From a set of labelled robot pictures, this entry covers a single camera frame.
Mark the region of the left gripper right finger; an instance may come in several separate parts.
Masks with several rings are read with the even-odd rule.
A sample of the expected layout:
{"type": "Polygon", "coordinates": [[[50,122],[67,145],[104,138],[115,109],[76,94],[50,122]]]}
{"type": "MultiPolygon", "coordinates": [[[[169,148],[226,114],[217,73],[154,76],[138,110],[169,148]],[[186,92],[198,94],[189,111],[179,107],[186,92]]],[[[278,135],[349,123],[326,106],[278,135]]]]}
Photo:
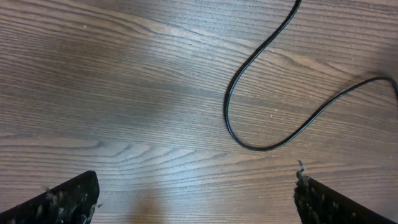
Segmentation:
{"type": "Polygon", "coordinates": [[[302,224],[396,224],[305,175],[305,164],[298,163],[294,202],[302,224]]]}

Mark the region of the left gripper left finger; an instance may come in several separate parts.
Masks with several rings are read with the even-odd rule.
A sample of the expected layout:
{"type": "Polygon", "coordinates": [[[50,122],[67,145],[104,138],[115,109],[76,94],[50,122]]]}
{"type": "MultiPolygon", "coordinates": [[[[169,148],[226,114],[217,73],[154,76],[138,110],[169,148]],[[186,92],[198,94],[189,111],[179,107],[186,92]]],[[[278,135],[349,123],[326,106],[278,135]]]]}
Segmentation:
{"type": "Polygon", "coordinates": [[[1,213],[5,224],[90,224],[100,194],[96,172],[86,171],[1,213]]]}

